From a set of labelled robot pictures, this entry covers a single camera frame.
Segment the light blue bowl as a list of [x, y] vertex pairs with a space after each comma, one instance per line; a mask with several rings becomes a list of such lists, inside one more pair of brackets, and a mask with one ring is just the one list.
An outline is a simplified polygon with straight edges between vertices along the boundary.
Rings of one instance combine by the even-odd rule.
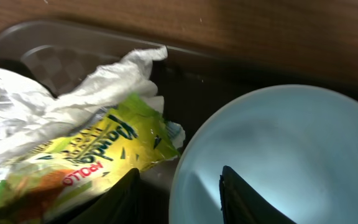
[[306, 85], [247, 93], [197, 130], [175, 172], [170, 223], [222, 223], [233, 168], [296, 223], [358, 223], [358, 101]]

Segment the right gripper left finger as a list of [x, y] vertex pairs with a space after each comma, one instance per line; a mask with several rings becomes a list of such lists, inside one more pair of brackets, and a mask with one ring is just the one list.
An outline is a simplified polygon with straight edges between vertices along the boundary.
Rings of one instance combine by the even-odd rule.
[[139, 189], [140, 173], [133, 168], [69, 224], [139, 223]]

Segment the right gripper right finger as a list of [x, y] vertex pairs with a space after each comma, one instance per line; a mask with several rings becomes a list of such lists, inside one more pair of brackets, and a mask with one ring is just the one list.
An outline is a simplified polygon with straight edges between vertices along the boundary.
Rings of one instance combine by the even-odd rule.
[[295, 224], [229, 166], [223, 167], [219, 192], [224, 224]]

